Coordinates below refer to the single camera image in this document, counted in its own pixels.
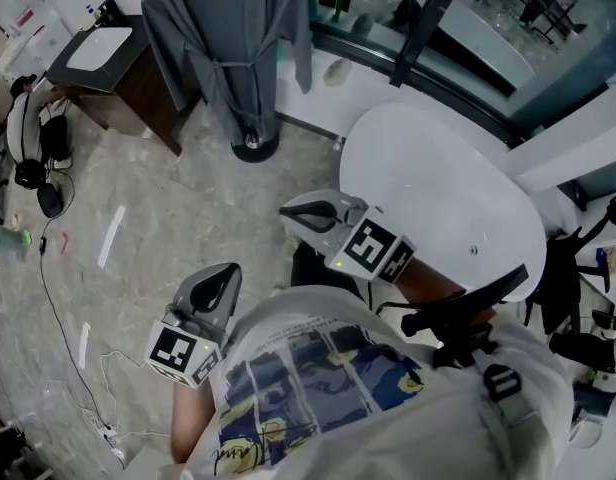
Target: graphic print on t-shirt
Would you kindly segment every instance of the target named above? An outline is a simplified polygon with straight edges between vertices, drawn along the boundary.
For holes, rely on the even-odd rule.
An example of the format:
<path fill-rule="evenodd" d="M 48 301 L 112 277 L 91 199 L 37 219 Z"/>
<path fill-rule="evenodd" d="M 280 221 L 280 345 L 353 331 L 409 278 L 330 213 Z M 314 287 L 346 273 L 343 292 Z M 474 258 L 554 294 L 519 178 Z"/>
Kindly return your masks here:
<path fill-rule="evenodd" d="M 227 375 L 216 474 L 274 466 L 318 432 L 362 420 L 377 406 L 385 411 L 402 404 L 423 388 L 418 369 L 354 325 L 284 337 L 280 347 Z"/>

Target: black cable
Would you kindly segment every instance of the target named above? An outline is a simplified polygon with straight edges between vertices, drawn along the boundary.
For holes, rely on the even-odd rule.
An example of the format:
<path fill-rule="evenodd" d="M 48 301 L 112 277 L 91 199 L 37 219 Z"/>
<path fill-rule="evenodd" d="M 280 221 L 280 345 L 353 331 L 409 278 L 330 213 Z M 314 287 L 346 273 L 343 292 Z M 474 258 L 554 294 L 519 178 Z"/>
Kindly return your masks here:
<path fill-rule="evenodd" d="M 81 373 L 79 372 L 79 368 L 77 367 L 77 364 L 75 363 L 75 360 L 72 357 L 72 353 L 70 352 L 70 346 L 68 345 L 68 338 L 66 337 L 66 332 L 64 331 L 64 326 L 61 324 L 61 320 L 59 319 L 59 315 L 57 314 L 57 308 L 55 307 L 55 303 L 52 301 L 52 298 L 50 297 L 50 293 L 48 292 L 48 285 L 46 284 L 46 278 L 44 276 L 44 253 L 46 252 L 46 231 L 48 230 L 48 226 L 50 226 L 50 223 L 52 221 L 57 220 L 62 215 L 65 215 L 66 212 L 72 206 L 73 201 L 75 200 L 75 182 L 70 177 L 70 175 L 63 171 L 56 170 L 56 169 L 53 172 L 63 174 L 66 178 L 70 180 L 70 185 L 72 187 L 72 197 L 70 198 L 70 201 L 68 202 L 68 205 L 66 206 L 66 208 L 64 208 L 64 211 L 62 211 L 56 217 L 53 217 L 52 219 L 48 219 L 48 222 L 46 222 L 44 230 L 41 233 L 40 244 L 39 244 L 39 253 L 40 253 L 39 254 L 39 272 L 41 273 L 41 282 L 44 286 L 44 291 L 46 292 L 46 297 L 48 298 L 48 302 L 50 302 L 50 306 L 52 307 L 52 312 L 53 312 L 53 315 L 55 316 L 55 320 L 57 320 L 57 324 L 59 325 L 59 330 L 61 331 L 61 335 L 64 339 L 64 344 L 66 345 L 66 351 L 68 352 L 68 357 L 70 358 L 70 362 L 75 368 L 75 372 L 79 376 L 79 380 L 81 380 L 81 383 L 84 385 L 84 387 L 86 388 L 86 391 L 88 391 L 88 394 L 90 395 L 90 399 L 92 400 L 92 405 L 95 408 L 95 414 L 99 418 L 99 421 L 101 421 L 108 430 L 111 430 L 112 427 L 108 425 L 108 423 L 106 423 L 106 420 L 104 420 L 103 417 L 101 416 L 101 412 L 99 412 L 99 407 L 97 407 L 97 402 L 95 402 L 95 395 L 88 387 L 88 384 L 86 384 L 86 381 L 84 380 Z M 117 457 L 117 460 L 121 464 L 122 469 L 126 469 L 126 466 L 124 465 L 121 458 L 115 453 L 115 447 L 112 445 L 112 443 L 108 440 L 107 437 L 105 438 L 105 440 L 106 440 L 106 443 L 108 443 L 108 446 L 110 446 L 110 449 L 112 450 L 115 457 Z"/>

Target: person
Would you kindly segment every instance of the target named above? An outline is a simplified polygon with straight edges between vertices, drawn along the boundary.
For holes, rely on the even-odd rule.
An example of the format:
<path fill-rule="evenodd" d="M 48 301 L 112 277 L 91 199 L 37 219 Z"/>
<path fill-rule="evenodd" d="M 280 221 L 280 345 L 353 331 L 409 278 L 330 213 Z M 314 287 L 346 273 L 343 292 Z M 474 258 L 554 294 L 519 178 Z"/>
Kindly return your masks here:
<path fill-rule="evenodd" d="M 175 385 L 175 464 L 159 478 L 519 478 L 506 473 L 505 436 L 493 430 L 477 368 L 433 368 L 434 347 L 404 342 L 323 259 L 299 245 L 292 287 L 242 317 L 210 380 Z M 416 259 L 396 286 L 411 302 L 460 288 Z M 512 316 L 487 309 L 471 325 L 486 322 L 491 357 L 519 374 L 545 427 L 544 440 L 526 436 L 533 460 L 552 473 L 568 443 L 570 379 Z"/>
<path fill-rule="evenodd" d="M 61 91 L 32 89 L 32 77 L 19 77 L 10 88 L 12 110 L 8 114 L 8 149 L 15 162 L 36 160 L 46 165 L 53 161 L 53 169 L 72 166 L 68 150 L 68 122 L 66 117 L 55 116 L 42 126 L 41 111 L 64 97 Z"/>

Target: black round base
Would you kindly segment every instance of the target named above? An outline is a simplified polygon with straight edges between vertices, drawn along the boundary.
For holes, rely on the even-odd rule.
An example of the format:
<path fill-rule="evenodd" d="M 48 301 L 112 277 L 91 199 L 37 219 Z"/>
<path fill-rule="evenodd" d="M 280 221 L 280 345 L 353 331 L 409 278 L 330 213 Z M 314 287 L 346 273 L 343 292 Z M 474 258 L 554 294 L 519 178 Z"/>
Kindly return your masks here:
<path fill-rule="evenodd" d="M 275 138 L 271 141 L 264 142 L 260 147 L 255 149 L 249 148 L 245 144 L 241 146 L 233 146 L 231 144 L 230 147 L 235 156 L 242 162 L 256 164 L 268 160 L 275 154 L 275 151 L 277 151 L 279 147 L 279 134 L 276 134 Z"/>

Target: gray speckled floor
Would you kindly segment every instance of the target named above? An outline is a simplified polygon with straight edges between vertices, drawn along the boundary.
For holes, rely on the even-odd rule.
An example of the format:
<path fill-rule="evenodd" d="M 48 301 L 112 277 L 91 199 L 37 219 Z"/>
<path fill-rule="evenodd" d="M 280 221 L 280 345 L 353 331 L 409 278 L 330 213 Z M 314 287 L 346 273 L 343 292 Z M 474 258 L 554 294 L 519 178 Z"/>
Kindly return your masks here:
<path fill-rule="evenodd" d="M 163 316 L 179 282 L 206 265 L 242 266 L 237 314 L 286 283 L 291 250 L 277 209 L 301 192 L 336 188 L 339 152 L 324 137 L 282 124 L 275 156 L 245 164 L 233 156 L 201 104 L 179 135 L 180 158 L 145 139 L 104 133 L 74 108 L 68 116 L 76 198 L 49 227 L 44 272 L 75 358 L 82 325 L 90 325 L 83 375 L 104 418 L 117 425 L 100 356 L 120 350 L 141 363 L 152 321 Z M 55 176 L 69 193 L 69 183 Z M 68 395 L 69 390 L 74 403 L 92 408 L 40 279 L 38 241 L 46 219 L 35 193 L 12 183 L 5 206 L 6 224 L 17 214 L 34 243 L 26 254 L 0 255 L 0 373 L 12 402 L 11 407 L 0 384 L 0 414 L 19 419 L 30 441 L 43 444 L 40 453 L 59 470 L 57 478 L 115 478 L 117 459 Z M 125 214 L 101 269 L 97 259 L 119 206 Z M 62 254 L 63 233 L 68 244 Z M 120 434 L 168 433 L 172 385 L 120 355 L 106 364 L 118 399 Z M 127 462 L 144 441 L 168 449 L 160 436 L 132 435 L 116 446 Z"/>

